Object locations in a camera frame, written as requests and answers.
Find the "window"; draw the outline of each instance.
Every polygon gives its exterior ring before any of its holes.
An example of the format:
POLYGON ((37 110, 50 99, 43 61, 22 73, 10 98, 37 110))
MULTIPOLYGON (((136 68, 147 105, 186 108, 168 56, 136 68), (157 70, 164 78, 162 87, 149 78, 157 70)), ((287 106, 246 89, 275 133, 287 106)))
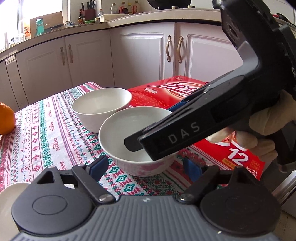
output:
POLYGON ((20 0, 22 11, 20 14, 20 20, 23 19, 24 22, 29 22, 30 19, 38 16, 62 12, 62 0, 20 0))
POLYGON ((0 4, 3 22, 0 24, 0 49, 5 46, 4 33, 7 32, 8 42, 18 33, 17 15, 18 0, 5 0, 0 4))
POLYGON ((5 46, 4 33, 7 32, 8 42, 17 35, 19 23, 23 21, 24 27, 30 25, 30 19, 38 16, 63 12, 67 9, 67 0, 0 0, 0 12, 2 13, 3 24, 0 25, 0 49, 5 46))

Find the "kitchen wall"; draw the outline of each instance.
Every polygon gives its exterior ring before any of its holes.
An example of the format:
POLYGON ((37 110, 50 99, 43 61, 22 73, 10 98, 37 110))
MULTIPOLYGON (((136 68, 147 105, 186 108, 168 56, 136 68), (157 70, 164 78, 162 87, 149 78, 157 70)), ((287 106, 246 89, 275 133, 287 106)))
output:
MULTIPOLYGON (((72 22, 78 23, 79 9, 81 9, 81 3, 87 2, 87 1, 89 0, 68 0, 68 17, 70 17, 72 22)), ((99 13, 100 8, 102 8, 103 12, 106 14, 111 13, 110 9, 113 2, 115 2, 116 6, 119 7, 121 5, 122 0, 96 0, 96 6, 95 6, 96 14, 99 13)), ((135 0, 125 0, 125 2, 126 4, 128 3, 133 4, 135 0)), ((139 4, 141 5, 142 12, 149 12, 149 11, 155 10, 150 6, 147 0, 139 0, 139 4)))
MULTIPOLYGON (((68 17, 72 22, 78 22, 79 9, 81 9, 81 1, 89 0, 68 0, 68 17)), ((133 4, 135 0, 126 0, 126 3, 133 4)), ((263 0, 270 8, 271 13, 277 12, 284 14, 292 23, 295 23, 295 12, 293 8, 285 0, 263 0)), ((116 6, 119 7, 122 0, 96 0, 96 12, 99 13, 100 8, 103 9, 104 13, 111 13, 110 8, 112 3, 115 2, 116 6)), ((150 6, 147 0, 139 0, 142 12, 149 12, 155 10, 150 6)), ((212 0, 191 0, 191 5, 197 8, 213 8, 212 0)))

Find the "scissors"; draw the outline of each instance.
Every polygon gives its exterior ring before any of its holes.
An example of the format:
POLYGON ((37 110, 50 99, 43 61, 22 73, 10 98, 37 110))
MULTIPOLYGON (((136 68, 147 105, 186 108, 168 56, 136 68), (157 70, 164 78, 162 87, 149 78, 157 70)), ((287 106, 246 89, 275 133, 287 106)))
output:
POLYGON ((89 6, 90 6, 90 9, 94 9, 94 6, 96 5, 96 1, 95 0, 90 0, 89 1, 89 6))

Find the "red cardboard box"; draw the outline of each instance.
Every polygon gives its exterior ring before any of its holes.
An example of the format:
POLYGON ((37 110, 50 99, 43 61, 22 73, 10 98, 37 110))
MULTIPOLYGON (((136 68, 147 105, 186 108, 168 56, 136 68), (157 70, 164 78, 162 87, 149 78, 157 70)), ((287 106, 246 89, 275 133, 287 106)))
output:
MULTIPOLYGON (((204 84, 205 82, 199 80, 175 76, 141 85, 129 89, 133 96, 130 105, 169 109, 204 84)), ((217 144, 211 144, 203 139, 190 148, 181 150, 179 154, 187 156, 195 162, 218 165, 221 169, 234 169, 238 165, 244 166, 258 180, 260 180, 264 168, 264 162, 237 144, 234 133, 217 144)))

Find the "finger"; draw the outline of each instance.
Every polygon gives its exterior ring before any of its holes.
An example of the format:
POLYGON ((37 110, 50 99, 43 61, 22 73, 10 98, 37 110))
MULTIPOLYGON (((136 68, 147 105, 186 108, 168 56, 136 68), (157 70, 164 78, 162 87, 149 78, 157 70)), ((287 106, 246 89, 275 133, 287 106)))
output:
POLYGON ((257 138, 249 132, 237 131, 235 134, 237 138, 237 143, 245 149, 251 149, 257 146, 257 138))
POLYGON ((279 102, 258 111, 249 119, 249 126, 261 135, 270 135, 296 119, 296 101, 286 91, 281 91, 279 102))
POLYGON ((275 158, 277 158, 278 153, 276 150, 272 150, 271 152, 266 153, 265 155, 259 156, 259 159, 263 162, 271 162, 275 158))
POLYGON ((210 143, 218 143, 223 141, 226 137, 228 137, 234 130, 230 127, 225 127, 222 130, 210 135, 207 137, 207 140, 210 143))
POLYGON ((275 149, 275 143, 270 139, 259 139, 257 146, 250 149, 250 152, 256 156, 263 156, 275 149))

